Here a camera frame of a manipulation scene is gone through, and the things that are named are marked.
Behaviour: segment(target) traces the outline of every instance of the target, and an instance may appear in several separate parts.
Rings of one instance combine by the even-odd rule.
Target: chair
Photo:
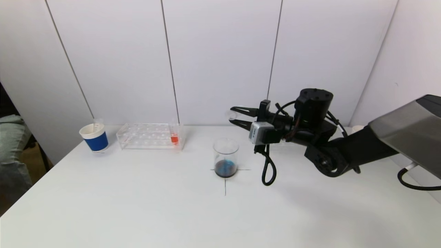
[[[28,143],[26,144],[25,148],[23,150],[26,150],[28,148],[34,148],[36,146],[37,140],[35,139],[35,137],[33,135],[31,135],[31,137],[28,140]],[[48,157],[46,156],[45,151],[43,151],[43,149],[41,148],[41,146],[39,145],[38,148],[40,148],[40,154],[41,154],[41,158],[43,159],[43,164],[45,165],[45,170],[46,172],[48,172],[51,168],[49,167],[49,161],[48,161]]]

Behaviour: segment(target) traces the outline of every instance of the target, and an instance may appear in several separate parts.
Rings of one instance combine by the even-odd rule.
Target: blue liquid
[[[237,166],[228,159],[220,160],[214,166],[214,172],[220,177],[231,177],[236,171]]]

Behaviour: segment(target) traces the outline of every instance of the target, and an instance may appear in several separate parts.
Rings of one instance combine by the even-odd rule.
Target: white wall
[[[161,0],[48,0],[94,117],[177,118]]]
[[[441,1],[400,0],[351,125],[365,125],[425,94],[441,95]],[[410,163],[402,155],[392,159],[401,167]],[[441,185],[421,167],[409,173],[423,186]],[[441,202],[441,192],[430,194]]]
[[[227,124],[235,105],[266,99],[280,0],[165,0],[179,118]]]
[[[304,88],[325,89],[334,94],[329,110],[347,125],[396,2],[284,0],[268,99],[283,105]]]
[[[43,0],[0,1],[0,81],[57,163],[92,122]]]

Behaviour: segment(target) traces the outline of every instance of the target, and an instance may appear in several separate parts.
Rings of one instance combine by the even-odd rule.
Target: gray fabric
[[[15,203],[32,186],[26,165],[19,157],[31,132],[17,115],[0,118],[0,193]]]

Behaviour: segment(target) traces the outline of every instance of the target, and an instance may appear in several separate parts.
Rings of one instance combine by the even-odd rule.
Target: white table
[[[1,217],[1,248],[441,245],[441,205],[401,186],[389,159],[329,178],[305,147],[273,146],[266,187],[264,157],[241,128],[187,127],[181,152],[121,150],[118,128],[104,153],[82,142]],[[226,180],[210,170],[219,137],[238,140],[249,170]]]

